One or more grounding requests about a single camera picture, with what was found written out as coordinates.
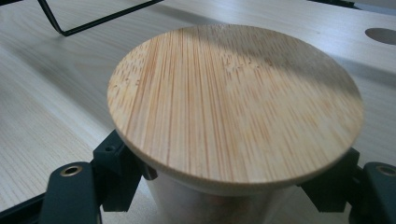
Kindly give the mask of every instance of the hole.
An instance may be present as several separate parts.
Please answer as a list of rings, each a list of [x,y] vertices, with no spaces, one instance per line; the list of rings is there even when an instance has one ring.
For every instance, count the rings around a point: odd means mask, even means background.
[[[106,151],[106,152],[111,152],[111,151],[114,151],[114,150],[116,150],[116,148],[115,148],[115,147],[112,147],[112,146],[106,147],[106,148],[105,148],[105,151]]]
[[[70,166],[70,167],[64,168],[61,171],[61,176],[72,176],[72,175],[78,174],[81,171],[82,171],[82,167],[79,165]]]
[[[396,45],[396,31],[385,28],[371,28],[366,30],[366,35],[378,42]]]
[[[376,169],[383,175],[396,176],[396,170],[388,166],[377,166]]]

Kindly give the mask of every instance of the wood grain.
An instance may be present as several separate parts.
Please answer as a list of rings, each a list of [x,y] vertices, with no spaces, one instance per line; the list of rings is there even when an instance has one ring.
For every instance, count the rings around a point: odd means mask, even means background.
[[[153,167],[234,194],[300,183],[358,136],[358,88],[332,58],[296,38],[203,25],[133,49],[108,85],[119,134]]]

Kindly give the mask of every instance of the light wood table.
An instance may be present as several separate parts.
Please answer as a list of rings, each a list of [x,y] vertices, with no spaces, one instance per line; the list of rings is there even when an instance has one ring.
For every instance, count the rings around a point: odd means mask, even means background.
[[[66,30],[141,1],[49,1]],[[0,7],[0,210],[45,191],[51,171],[90,161],[114,129],[107,82],[119,61],[145,40],[180,27],[237,23],[302,39],[340,63],[361,91],[365,121],[354,147],[361,164],[396,161],[396,47],[364,34],[396,30],[396,18],[305,1],[169,0],[64,38],[37,1]],[[274,223],[347,223],[320,214],[297,189]],[[144,181],[128,213],[105,223],[162,223]]]

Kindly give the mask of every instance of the round wooden disc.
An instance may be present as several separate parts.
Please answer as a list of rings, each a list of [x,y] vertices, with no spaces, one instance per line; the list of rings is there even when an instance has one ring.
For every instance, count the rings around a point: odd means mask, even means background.
[[[158,35],[120,62],[107,100],[143,161],[210,192],[305,181],[358,136],[363,106],[347,72],[305,42],[242,25]]]

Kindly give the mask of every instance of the black wire frame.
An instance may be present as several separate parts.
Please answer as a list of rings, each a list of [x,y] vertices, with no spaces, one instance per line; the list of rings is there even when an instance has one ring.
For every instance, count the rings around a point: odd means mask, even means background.
[[[63,35],[63,36],[70,36],[70,35],[74,35],[74,34],[76,34],[76,33],[78,33],[78,32],[81,32],[81,31],[90,29],[90,28],[92,28],[92,27],[94,27],[94,26],[97,26],[97,25],[99,25],[99,24],[102,24],[102,23],[104,23],[104,22],[111,21],[111,20],[114,20],[114,19],[116,19],[116,18],[118,18],[118,17],[121,17],[121,16],[124,16],[124,15],[126,15],[126,14],[129,14],[129,13],[131,13],[131,12],[140,10],[140,9],[142,9],[142,8],[144,8],[144,7],[149,7],[149,6],[151,6],[151,5],[157,4],[157,3],[159,3],[159,2],[161,2],[161,1],[163,1],[163,0],[151,0],[151,1],[147,1],[147,2],[142,3],[142,4],[139,4],[139,5],[137,5],[137,6],[130,7],[130,8],[124,9],[124,10],[122,10],[122,11],[116,12],[116,13],[114,13],[114,14],[105,16],[105,17],[103,17],[103,18],[101,18],[101,19],[98,19],[98,20],[96,20],[96,21],[90,21],[90,22],[88,22],[88,23],[85,23],[85,24],[83,24],[83,25],[80,25],[80,26],[78,26],[78,27],[76,27],[76,28],[73,28],[73,29],[70,29],[70,30],[67,30],[67,31],[63,31],[63,30],[61,29],[61,27],[59,26],[58,22],[56,21],[54,15],[53,15],[53,13],[52,13],[52,11],[50,10],[50,6],[49,6],[49,4],[47,3],[47,1],[46,1],[46,0],[37,0],[37,1],[38,1],[38,3],[40,4],[41,8],[43,9],[44,13],[46,14],[47,18],[49,19],[49,22],[50,22],[50,24],[53,26],[53,28],[54,28],[59,34],[61,34],[61,35]]]

